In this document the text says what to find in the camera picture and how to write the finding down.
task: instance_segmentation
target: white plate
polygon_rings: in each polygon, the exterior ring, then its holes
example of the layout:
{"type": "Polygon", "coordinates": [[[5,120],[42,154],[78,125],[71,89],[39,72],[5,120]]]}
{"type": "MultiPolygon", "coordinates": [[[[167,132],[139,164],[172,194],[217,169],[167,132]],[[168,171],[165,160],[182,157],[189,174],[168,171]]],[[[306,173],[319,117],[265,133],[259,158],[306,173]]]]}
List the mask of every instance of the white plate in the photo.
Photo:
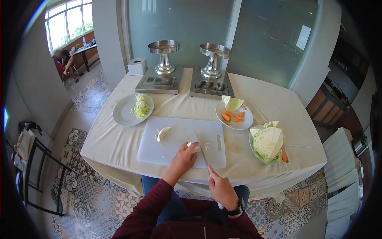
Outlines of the white plate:
{"type": "MultiPolygon", "coordinates": [[[[253,152],[253,137],[252,137],[252,134],[251,132],[249,133],[249,145],[251,146],[251,149],[252,149],[252,152],[253,152]]],[[[275,159],[270,161],[269,163],[266,163],[264,161],[262,161],[261,159],[258,158],[258,160],[260,160],[261,162],[265,163],[265,164],[269,164],[269,165],[278,165],[279,162],[277,162],[275,159]]]]}
{"type": "Polygon", "coordinates": [[[225,125],[225,126],[228,126],[230,128],[233,128],[235,130],[246,130],[248,129],[249,127],[251,127],[252,123],[253,123],[253,115],[252,115],[252,112],[251,110],[246,107],[244,104],[241,105],[241,107],[236,110],[235,112],[231,112],[232,113],[232,116],[231,116],[231,121],[230,122],[227,122],[225,123],[222,119],[222,114],[224,113],[225,111],[225,103],[223,101],[219,101],[219,103],[217,103],[216,105],[216,116],[219,118],[219,120],[225,125]],[[235,117],[233,116],[233,114],[237,114],[237,115],[240,115],[240,112],[244,112],[244,117],[242,118],[242,120],[244,120],[243,122],[238,122],[238,123],[235,123],[235,117]]]}
{"type": "Polygon", "coordinates": [[[137,102],[136,96],[138,93],[131,94],[121,99],[113,110],[113,119],[120,126],[133,126],[141,123],[147,117],[149,117],[154,110],[154,101],[150,96],[147,95],[147,104],[149,105],[149,113],[141,118],[137,119],[134,113],[130,113],[131,109],[135,107],[137,102]]]}

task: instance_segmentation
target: knife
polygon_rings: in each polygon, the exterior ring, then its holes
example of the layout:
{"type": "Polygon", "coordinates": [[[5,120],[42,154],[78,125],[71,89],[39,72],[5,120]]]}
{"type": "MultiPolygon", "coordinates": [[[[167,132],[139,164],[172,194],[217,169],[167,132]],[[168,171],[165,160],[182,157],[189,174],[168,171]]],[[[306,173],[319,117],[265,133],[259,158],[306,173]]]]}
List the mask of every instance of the knife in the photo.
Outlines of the knife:
{"type": "MultiPolygon", "coordinates": [[[[206,156],[205,156],[204,151],[203,151],[203,146],[202,146],[202,144],[200,142],[200,139],[199,139],[199,136],[197,135],[197,133],[196,133],[196,137],[197,137],[197,140],[198,140],[198,142],[200,144],[200,150],[202,151],[203,159],[204,159],[204,162],[206,163],[206,167],[207,167],[207,171],[208,171],[208,162],[207,162],[206,156]]],[[[223,205],[220,202],[217,202],[217,204],[218,204],[220,209],[224,209],[223,205]]]]}

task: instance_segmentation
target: jeans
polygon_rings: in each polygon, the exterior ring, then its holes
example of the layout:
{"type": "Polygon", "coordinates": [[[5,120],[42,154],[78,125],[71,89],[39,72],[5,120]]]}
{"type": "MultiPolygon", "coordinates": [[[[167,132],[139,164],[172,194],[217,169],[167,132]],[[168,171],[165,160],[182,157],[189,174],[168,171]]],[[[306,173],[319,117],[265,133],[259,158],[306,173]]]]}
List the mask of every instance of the jeans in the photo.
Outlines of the jeans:
{"type": "MultiPolygon", "coordinates": [[[[148,177],[144,175],[142,175],[141,180],[143,194],[145,196],[149,193],[151,188],[159,182],[159,179],[157,178],[148,177]]],[[[235,190],[236,195],[239,198],[244,199],[244,208],[247,208],[249,189],[244,185],[233,187],[233,189],[235,190]]],[[[201,216],[201,218],[225,225],[225,215],[225,212],[223,210],[220,210],[218,204],[215,203],[207,212],[205,212],[204,215],[201,216]]],[[[186,209],[177,193],[173,191],[170,201],[166,204],[165,208],[162,210],[161,214],[157,219],[157,226],[167,220],[176,221],[190,217],[190,212],[186,209]]]]}

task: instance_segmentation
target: cutting board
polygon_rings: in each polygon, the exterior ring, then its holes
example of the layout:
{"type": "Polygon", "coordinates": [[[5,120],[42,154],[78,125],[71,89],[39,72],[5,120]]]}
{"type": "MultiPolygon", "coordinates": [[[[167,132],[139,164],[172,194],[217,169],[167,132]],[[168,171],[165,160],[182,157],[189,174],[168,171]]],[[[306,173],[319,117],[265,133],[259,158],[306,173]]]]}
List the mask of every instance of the cutting board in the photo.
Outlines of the cutting board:
{"type": "MultiPolygon", "coordinates": [[[[137,160],[145,163],[170,165],[171,160],[184,142],[198,142],[196,133],[199,136],[207,162],[214,168],[225,168],[223,125],[219,121],[150,116],[143,132],[137,160]],[[155,135],[158,137],[157,130],[160,131],[168,126],[171,128],[158,142],[155,138],[155,135]]],[[[197,153],[194,168],[206,168],[202,152],[197,153]]]]}

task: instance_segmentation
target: wristwatch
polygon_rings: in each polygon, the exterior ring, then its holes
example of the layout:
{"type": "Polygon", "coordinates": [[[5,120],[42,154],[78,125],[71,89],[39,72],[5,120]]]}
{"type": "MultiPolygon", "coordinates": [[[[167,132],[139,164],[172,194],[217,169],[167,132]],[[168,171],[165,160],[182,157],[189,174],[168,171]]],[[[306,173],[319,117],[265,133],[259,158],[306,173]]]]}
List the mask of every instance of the wristwatch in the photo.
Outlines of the wristwatch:
{"type": "Polygon", "coordinates": [[[236,215],[244,212],[244,199],[239,198],[239,207],[236,210],[228,211],[227,209],[224,209],[224,211],[229,216],[236,216],[236,215]]]}

